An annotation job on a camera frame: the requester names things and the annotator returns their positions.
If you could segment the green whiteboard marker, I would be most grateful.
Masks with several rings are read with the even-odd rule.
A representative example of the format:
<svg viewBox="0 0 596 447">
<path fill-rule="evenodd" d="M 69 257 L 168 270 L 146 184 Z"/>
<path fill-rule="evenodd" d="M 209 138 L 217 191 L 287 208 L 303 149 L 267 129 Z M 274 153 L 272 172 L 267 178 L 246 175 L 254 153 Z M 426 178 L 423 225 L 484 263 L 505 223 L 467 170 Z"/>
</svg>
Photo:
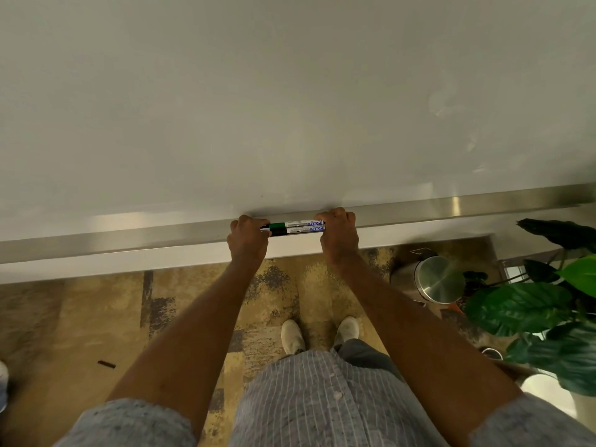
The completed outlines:
<svg viewBox="0 0 596 447">
<path fill-rule="evenodd" d="M 300 220 L 295 222 L 277 222 L 268 223 L 260 227 L 261 230 L 281 229 L 281 228 L 299 228 L 299 227 L 311 227 L 311 226 L 322 226 L 325 222 L 322 220 Z"/>
</svg>

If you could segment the striped grey shirt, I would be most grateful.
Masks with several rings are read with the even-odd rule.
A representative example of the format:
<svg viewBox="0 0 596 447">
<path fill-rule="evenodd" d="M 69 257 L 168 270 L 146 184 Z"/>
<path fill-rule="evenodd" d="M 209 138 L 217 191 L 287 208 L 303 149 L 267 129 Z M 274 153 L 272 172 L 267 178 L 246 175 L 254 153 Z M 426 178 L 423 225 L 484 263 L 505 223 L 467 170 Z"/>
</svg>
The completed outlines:
<svg viewBox="0 0 596 447">
<path fill-rule="evenodd" d="M 402 380 L 311 351 L 265 368 L 238 404 L 229 447 L 451 447 Z M 142 400 L 81 414 L 55 447 L 197 447 L 190 421 Z M 467 447 L 596 447 L 596 434 L 523 394 L 497 409 Z"/>
</svg>

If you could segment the person's white shoe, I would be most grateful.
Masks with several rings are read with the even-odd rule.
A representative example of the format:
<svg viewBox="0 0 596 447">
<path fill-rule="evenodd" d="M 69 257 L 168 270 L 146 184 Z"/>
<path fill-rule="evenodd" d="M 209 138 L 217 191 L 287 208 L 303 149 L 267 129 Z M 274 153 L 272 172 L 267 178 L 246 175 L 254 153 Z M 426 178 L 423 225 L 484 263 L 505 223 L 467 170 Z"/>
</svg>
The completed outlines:
<svg viewBox="0 0 596 447">
<path fill-rule="evenodd" d="M 353 316 L 347 316 L 338 326 L 333 347 L 340 347 L 349 340 L 360 338 L 359 321 Z"/>
<path fill-rule="evenodd" d="M 293 319 L 288 319 L 281 326 L 281 344 L 286 355 L 295 355 L 306 351 L 302 330 Z"/>
</svg>

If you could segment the person's right white shoe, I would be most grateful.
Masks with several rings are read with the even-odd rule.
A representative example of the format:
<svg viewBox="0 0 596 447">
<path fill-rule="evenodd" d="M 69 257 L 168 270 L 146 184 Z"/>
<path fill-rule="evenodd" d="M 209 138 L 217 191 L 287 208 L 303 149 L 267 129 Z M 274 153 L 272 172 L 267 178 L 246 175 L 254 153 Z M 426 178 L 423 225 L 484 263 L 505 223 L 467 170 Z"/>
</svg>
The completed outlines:
<svg viewBox="0 0 596 447">
<path fill-rule="evenodd" d="M 353 316 L 347 316 L 338 326 L 333 347 L 340 347 L 349 340 L 360 338 L 359 321 Z"/>
</svg>

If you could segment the person's right forearm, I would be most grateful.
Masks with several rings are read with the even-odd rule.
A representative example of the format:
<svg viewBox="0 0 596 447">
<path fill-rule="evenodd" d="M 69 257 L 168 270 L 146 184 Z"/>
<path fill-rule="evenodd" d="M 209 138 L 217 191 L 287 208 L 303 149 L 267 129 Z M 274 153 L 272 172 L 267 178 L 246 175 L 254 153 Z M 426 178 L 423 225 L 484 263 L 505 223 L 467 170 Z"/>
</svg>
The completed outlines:
<svg viewBox="0 0 596 447">
<path fill-rule="evenodd" d="M 429 418 L 451 445 L 471 447 L 472 433 L 521 396 L 496 364 L 371 270 L 357 250 L 324 253 L 352 290 Z"/>
</svg>

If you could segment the person's right hand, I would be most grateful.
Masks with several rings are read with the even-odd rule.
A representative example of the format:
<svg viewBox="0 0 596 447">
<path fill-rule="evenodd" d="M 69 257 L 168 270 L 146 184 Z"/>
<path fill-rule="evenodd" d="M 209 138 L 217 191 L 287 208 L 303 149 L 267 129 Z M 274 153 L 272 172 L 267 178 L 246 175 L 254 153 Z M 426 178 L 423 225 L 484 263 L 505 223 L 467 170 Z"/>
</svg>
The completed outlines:
<svg viewBox="0 0 596 447">
<path fill-rule="evenodd" d="M 351 233 L 324 233 L 320 239 L 323 255 L 327 262 L 336 269 L 344 263 L 354 260 L 359 255 L 359 236 Z"/>
</svg>

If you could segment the metal whiteboard tray ledge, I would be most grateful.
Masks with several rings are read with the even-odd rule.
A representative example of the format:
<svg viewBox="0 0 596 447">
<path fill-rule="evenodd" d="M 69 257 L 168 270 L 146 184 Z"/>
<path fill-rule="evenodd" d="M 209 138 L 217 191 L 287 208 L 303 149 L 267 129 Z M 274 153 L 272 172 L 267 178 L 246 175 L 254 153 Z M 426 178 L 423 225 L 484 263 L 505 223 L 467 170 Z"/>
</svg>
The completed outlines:
<svg viewBox="0 0 596 447">
<path fill-rule="evenodd" d="M 348 208 L 357 227 L 405 225 L 436 220 L 578 207 L 596 202 L 596 181 L 556 187 L 452 196 L 429 200 L 362 205 Z M 222 241 L 230 220 L 182 223 L 136 229 L 77 233 L 0 241 L 0 264 L 121 253 Z"/>
</svg>

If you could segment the black whiteboard marker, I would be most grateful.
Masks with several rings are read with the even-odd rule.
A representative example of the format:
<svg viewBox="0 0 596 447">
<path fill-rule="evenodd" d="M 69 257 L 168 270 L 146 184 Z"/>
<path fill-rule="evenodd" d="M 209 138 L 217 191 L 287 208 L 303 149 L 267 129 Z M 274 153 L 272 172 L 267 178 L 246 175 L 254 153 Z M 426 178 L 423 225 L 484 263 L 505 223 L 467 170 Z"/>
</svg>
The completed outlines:
<svg viewBox="0 0 596 447">
<path fill-rule="evenodd" d="M 277 228 L 261 228 L 262 233 L 269 232 L 270 237 L 286 237 L 288 235 L 299 235 L 306 233 L 323 233 L 324 225 L 317 226 L 297 226 L 297 227 L 277 227 Z"/>
</svg>

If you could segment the person's left hand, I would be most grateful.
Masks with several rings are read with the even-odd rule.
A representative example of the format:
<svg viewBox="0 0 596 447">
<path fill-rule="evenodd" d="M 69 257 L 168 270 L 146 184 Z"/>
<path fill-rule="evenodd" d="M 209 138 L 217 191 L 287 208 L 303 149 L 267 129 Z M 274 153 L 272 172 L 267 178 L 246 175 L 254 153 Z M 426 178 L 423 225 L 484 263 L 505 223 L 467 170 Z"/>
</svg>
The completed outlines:
<svg viewBox="0 0 596 447">
<path fill-rule="evenodd" d="M 229 234 L 227 244 L 231 253 L 232 263 L 256 271 L 266 255 L 269 238 L 234 238 L 230 237 Z"/>
</svg>

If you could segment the person's left forearm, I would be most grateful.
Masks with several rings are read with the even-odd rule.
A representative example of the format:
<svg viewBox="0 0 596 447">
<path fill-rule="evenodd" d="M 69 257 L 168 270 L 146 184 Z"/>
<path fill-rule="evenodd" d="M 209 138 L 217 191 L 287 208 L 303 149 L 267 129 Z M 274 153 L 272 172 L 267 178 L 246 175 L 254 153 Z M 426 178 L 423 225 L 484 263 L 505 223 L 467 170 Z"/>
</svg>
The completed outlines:
<svg viewBox="0 0 596 447">
<path fill-rule="evenodd" d="M 263 258 L 234 257 L 223 274 L 154 338 L 108 401 L 142 400 L 172 409 L 203 431 L 242 302 Z"/>
</svg>

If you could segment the white whiteboard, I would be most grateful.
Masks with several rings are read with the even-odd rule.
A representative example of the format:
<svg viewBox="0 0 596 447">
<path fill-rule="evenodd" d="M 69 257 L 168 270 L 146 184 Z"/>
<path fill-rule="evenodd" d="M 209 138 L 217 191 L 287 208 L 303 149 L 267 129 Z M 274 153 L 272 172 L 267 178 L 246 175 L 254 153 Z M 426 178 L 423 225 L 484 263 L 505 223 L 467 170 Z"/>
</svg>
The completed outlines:
<svg viewBox="0 0 596 447">
<path fill-rule="evenodd" d="M 596 179 L 596 0 L 0 0 L 0 241 Z"/>
</svg>

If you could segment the green leafy potted plant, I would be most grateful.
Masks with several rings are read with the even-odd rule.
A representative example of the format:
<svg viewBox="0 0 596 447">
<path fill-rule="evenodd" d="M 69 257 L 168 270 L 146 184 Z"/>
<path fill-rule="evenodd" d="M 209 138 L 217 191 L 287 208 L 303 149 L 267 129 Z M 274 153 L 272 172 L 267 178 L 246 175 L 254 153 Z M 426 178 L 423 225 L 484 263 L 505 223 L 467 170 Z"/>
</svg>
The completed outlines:
<svg viewBox="0 0 596 447">
<path fill-rule="evenodd" d="M 497 337 L 515 337 L 505 360 L 554 375 L 561 387 L 596 397 L 596 228 L 560 220 L 517 225 L 561 248 L 549 262 L 525 259 L 524 272 L 488 284 L 466 271 L 463 312 Z"/>
</svg>

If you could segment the person's left white shoe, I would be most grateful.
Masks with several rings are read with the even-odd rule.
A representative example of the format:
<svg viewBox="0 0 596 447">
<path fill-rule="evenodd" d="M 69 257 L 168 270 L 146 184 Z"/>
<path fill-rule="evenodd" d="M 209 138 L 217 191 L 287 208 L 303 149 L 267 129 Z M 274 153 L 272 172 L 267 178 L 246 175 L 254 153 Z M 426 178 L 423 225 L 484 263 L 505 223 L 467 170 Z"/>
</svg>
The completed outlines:
<svg viewBox="0 0 596 447">
<path fill-rule="evenodd" d="M 281 326 L 281 344 L 286 355 L 295 355 L 306 351 L 302 330 L 293 319 L 288 319 Z"/>
</svg>

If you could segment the stainless steel trash can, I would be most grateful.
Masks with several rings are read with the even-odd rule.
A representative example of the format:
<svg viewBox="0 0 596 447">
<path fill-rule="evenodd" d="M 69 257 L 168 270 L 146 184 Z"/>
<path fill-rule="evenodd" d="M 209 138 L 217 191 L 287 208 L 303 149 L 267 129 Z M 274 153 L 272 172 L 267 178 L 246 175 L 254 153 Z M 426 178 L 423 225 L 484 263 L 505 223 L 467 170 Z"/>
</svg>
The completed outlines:
<svg viewBox="0 0 596 447">
<path fill-rule="evenodd" d="M 389 282 L 422 306 L 456 303 L 466 287 L 464 274 L 456 264 L 429 248 L 411 250 L 391 271 Z"/>
</svg>

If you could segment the grey trousers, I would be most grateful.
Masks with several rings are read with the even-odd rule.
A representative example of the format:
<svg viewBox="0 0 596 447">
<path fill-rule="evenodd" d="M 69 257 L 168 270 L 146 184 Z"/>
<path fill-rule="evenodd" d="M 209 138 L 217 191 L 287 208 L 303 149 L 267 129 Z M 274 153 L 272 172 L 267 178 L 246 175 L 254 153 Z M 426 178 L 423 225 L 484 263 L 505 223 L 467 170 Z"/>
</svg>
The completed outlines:
<svg viewBox="0 0 596 447">
<path fill-rule="evenodd" d="M 333 349 L 342 360 L 354 367 L 382 369 L 391 373 L 400 381 L 404 381 L 398 368 L 387 354 L 377 351 L 358 338 L 351 338 L 341 344 L 334 345 Z"/>
</svg>

